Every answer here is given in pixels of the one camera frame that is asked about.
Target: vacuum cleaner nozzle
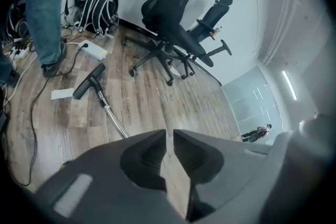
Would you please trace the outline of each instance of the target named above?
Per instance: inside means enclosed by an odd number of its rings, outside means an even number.
[[[105,65],[103,63],[100,63],[84,80],[83,82],[78,86],[78,88],[73,93],[73,97],[77,100],[80,100],[84,93],[90,88],[90,86],[93,86],[96,92],[101,91],[101,86],[97,79],[99,76],[103,73],[105,70]]]

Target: ceiling light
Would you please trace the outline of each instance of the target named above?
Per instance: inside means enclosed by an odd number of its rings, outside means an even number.
[[[292,83],[290,83],[289,78],[288,78],[286,72],[283,71],[282,74],[284,75],[284,77],[285,77],[285,79],[286,79],[286,81],[287,81],[287,83],[288,83],[289,89],[290,89],[290,91],[292,92],[292,95],[293,95],[294,100],[297,100],[296,95],[295,95],[295,92],[294,92],[294,89],[293,89],[293,86],[292,86]]]

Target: wooden floor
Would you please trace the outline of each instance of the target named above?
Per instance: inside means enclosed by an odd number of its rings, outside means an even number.
[[[76,33],[70,38],[90,33]],[[102,62],[106,66],[101,85],[113,112],[131,135],[157,129],[167,129],[167,154],[161,173],[166,178],[168,196],[175,208],[184,215],[188,199],[188,177],[173,153],[172,130],[187,129],[224,139],[235,139],[239,131],[230,106],[217,81],[195,67],[196,75],[186,80],[178,76],[172,87],[167,86],[166,74],[156,59],[139,68],[132,78],[129,68],[147,52],[128,42],[121,46],[125,34],[147,40],[142,35],[119,27],[115,39],[97,37],[94,42],[109,54]],[[62,70],[67,71],[77,50],[67,45],[68,56]],[[31,61],[31,54],[20,65]],[[91,89],[81,100],[66,98],[51,100],[51,91],[76,88],[99,61],[81,51],[75,68],[65,78],[49,81],[34,108],[34,125],[38,138],[38,155],[33,169],[32,184],[35,191],[46,179],[57,172],[62,163],[73,160],[95,146],[121,139],[107,119],[104,110]],[[182,71],[181,64],[174,63]],[[30,128],[29,108],[41,90],[45,79],[36,60],[23,76],[12,99],[8,136],[11,145],[11,166],[21,182],[28,179],[29,161],[33,154],[33,134]]]

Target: person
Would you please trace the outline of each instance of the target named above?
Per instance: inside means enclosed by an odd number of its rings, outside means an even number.
[[[243,134],[241,136],[241,139],[242,139],[243,142],[253,143],[253,142],[257,141],[258,139],[265,137],[269,133],[271,128],[272,128],[272,124],[267,124],[266,128],[265,127],[257,127],[256,130],[254,130],[252,132],[249,132],[249,133],[246,133],[246,134]]]
[[[67,48],[60,36],[61,1],[26,0],[28,30],[45,78],[56,75],[67,55]],[[18,79],[19,74],[13,70],[11,61],[0,46],[0,83],[15,87]]]

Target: vacuum cleaner wand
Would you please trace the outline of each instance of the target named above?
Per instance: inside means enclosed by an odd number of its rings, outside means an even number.
[[[107,116],[110,118],[115,128],[119,131],[119,133],[123,138],[128,138],[130,137],[130,135],[127,133],[125,128],[119,122],[117,117],[113,114],[111,107],[104,96],[103,89],[98,81],[98,78],[100,77],[100,75],[103,73],[104,70],[105,70],[104,64],[103,63],[99,64],[78,86],[78,88],[74,91],[72,96],[75,99],[80,100],[82,96],[86,93],[86,91],[90,87],[93,87],[99,98],[101,106],[104,108]]]

